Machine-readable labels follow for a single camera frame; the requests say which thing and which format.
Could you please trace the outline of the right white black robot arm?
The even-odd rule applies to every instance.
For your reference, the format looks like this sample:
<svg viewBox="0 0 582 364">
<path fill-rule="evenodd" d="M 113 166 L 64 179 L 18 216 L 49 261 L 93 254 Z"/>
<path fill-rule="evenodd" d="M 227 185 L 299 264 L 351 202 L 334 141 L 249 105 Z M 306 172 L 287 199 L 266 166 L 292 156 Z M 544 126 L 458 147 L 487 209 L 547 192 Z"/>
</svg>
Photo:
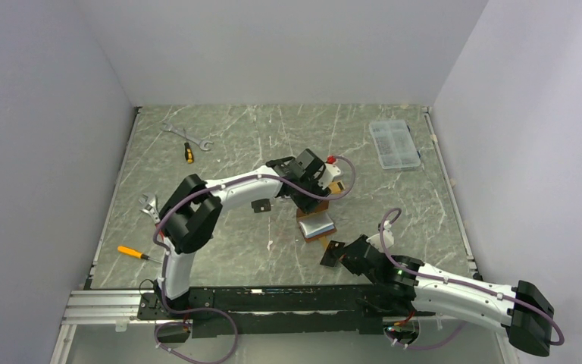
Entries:
<svg viewBox="0 0 582 364">
<path fill-rule="evenodd" d="M 373 314 L 399 317 L 384 328 L 396 343 L 414 343 L 415 316 L 433 313 L 490 329 L 530 355 L 550 354 L 554 309 L 528 281 L 510 286 L 454 275 L 420 259 L 387 256 L 365 235 L 350 244 L 330 241 L 320 264 L 341 265 L 371 282 L 371 292 L 358 303 Z"/>
</svg>

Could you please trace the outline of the black card with chip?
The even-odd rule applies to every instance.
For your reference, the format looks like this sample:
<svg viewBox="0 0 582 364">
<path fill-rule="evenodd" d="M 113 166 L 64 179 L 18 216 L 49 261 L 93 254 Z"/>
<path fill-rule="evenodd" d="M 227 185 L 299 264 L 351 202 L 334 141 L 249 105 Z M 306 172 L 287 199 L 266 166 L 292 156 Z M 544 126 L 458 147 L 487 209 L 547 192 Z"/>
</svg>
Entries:
<svg viewBox="0 0 582 364">
<path fill-rule="evenodd" d="M 269 199 L 258 199 L 251 202 L 254 213 L 269 212 L 271 210 L 271 201 Z"/>
</svg>

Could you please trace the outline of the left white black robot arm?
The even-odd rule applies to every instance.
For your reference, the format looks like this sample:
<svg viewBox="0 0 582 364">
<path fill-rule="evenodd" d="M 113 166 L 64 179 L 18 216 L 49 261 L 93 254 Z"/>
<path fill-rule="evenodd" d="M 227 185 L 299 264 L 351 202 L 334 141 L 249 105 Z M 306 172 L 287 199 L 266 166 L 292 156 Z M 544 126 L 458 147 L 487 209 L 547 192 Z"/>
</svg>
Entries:
<svg viewBox="0 0 582 364">
<path fill-rule="evenodd" d="M 222 213 L 280 197 L 291 199 L 304 213 L 313 212 L 341 174 L 334 163 L 305 149 L 296 157 L 274 159 L 233 177 L 185 177 L 158 214 L 155 243 L 164 249 L 166 259 L 155 285 L 158 309 L 170 319 L 186 311 L 196 252 L 212 239 Z"/>
</svg>

